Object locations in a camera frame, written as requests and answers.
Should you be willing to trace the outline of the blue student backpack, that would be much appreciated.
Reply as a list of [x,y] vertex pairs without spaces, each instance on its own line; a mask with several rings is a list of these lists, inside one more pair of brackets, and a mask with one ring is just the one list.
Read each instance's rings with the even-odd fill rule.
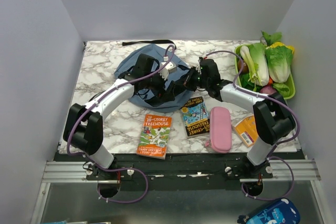
[[[121,73],[128,71],[131,67],[135,65],[140,54],[151,56],[155,58],[157,61],[162,62],[164,53],[165,53],[164,48],[156,44],[147,44],[131,52],[125,59],[120,61],[113,75],[115,78],[117,78]],[[177,81],[189,70],[187,64],[177,55],[173,56],[171,62],[180,67],[178,67],[175,72],[169,74],[167,82],[165,83],[164,88],[165,90],[168,89],[168,86],[169,84],[172,83],[172,81]],[[155,99],[155,101],[158,102],[158,104],[156,106],[152,106],[146,103],[146,100],[149,100],[154,97],[153,92],[148,89],[142,89],[139,91],[139,93],[140,93],[139,95],[134,95],[133,97],[131,97],[129,99],[129,102],[136,106],[141,106],[162,113],[170,113],[178,110],[192,95],[191,91],[185,90],[180,94],[175,94],[174,95],[175,99],[173,101],[161,103],[159,102],[158,99]]]

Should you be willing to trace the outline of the black storey treehouse book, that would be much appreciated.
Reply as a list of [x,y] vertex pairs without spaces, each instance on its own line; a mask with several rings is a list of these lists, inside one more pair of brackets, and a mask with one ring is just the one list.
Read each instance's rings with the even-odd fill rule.
[[181,112],[187,137],[209,133],[209,113],[202,96],[190,98]]

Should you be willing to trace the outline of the orange storey treehouse book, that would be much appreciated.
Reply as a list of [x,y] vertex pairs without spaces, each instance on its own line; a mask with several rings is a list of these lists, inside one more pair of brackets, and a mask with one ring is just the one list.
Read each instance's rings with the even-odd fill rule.
[[172,118],[169,116],[146,114],[136,154],[165,159],[171,124]]

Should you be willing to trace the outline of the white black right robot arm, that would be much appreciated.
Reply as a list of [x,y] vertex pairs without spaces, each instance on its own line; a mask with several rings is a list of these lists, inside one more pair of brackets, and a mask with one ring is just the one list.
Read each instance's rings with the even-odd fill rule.
[[254,115],[258,139],[241,165],[241,171],[246,177],[252,178],[259,174],[261,166],[281,143],[280,139],[292,130],[299,132],[298,119],[281,94],[276,92],[265,95],[222,79],[212,59],[201,60],[198,67],[192,67],[176,83],[183,90],[205,89],[211,98],[232,103]]

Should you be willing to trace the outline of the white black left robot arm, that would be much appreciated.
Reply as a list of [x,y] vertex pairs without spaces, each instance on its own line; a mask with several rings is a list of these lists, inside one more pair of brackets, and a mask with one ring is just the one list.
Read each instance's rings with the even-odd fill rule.
[[141,54],[134,66],[121,73],[115,83],[102,94],[84,105],[75,103],[69,109],[63,134],[67,142],[67,154],[82,155],[98,167],[104,179],[112,179],[116,172],[114,156],[103,145],[103,122],[121,103],[133,97],[137,91],[164,89],[169,74],[175,68],[173,56],[165,56],[159,68],[152,70],[153,57]]

